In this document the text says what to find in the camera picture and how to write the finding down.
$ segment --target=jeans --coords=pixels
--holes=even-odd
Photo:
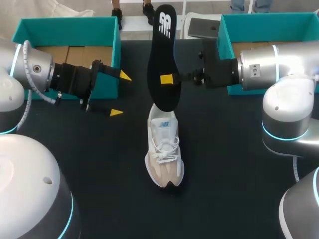
[[[230,8],[233,13],[244,13],[245,0],[231,0]],[[254,12],[266,13],[269,12],[273,0],[256,0],[253,6]]]

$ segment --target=black mat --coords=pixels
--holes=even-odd
[[[79,112],[75,102],[58,109],[33,102],[20,132],[55,155],[79,204],[83,239],[283,239],[278,206],[295,179],[292,159],[263,146],[262,96],[184,84],[175,111],[184,182],[175,193],[152,182],[144,163],[150,48],[150,41],[122,41],[122,66],[134,84],[107,104],[124,114],[105,119]],[[180,72],[201,66],[199,50],[200,40],[176,41]],[[318,165],[300,160],[300,176]]]

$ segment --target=shoelace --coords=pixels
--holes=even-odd
[[[152,143],[155,147],[155,149],[158,151],[157,153],[154,153],[152,155],[153,158],[157,158],[156,162],[161,164],[161,163],[169,163],[169,162],[172,162],[172,161],[175,161],[178,159],[178,156],[179,155],[173,155],[176,150],[177,150],[177,147],[178,147],[178,144],[179,144],[179,138],[176,136],[175,139],[177,139],[177,142],[176,143],[172,143],[172,142],[169,142],[169,144],[173,147],[171,150],[163,150],[161,147],[163,146],[163,143],[165,141],[162,141],[159,146],[156,146],[155,144],[155,141],[154,141],[154,138],[152,138]]]

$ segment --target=shoe insole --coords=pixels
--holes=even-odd
[[[181,83],[161,84],[160,81],[160,76],[178,74],[174,58],[176,22],[176,11],[171,5],[161,5],[156,9],[147,79],[155,105],[165,112],[176,108],[181,88]]]

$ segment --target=screw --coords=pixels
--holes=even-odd
[[[33,71],[34,71],[35,73],[39,73],[39,72],[41,72],[41,67],[40,67],[39,65],[35,65],[35,66],[33,67]]]

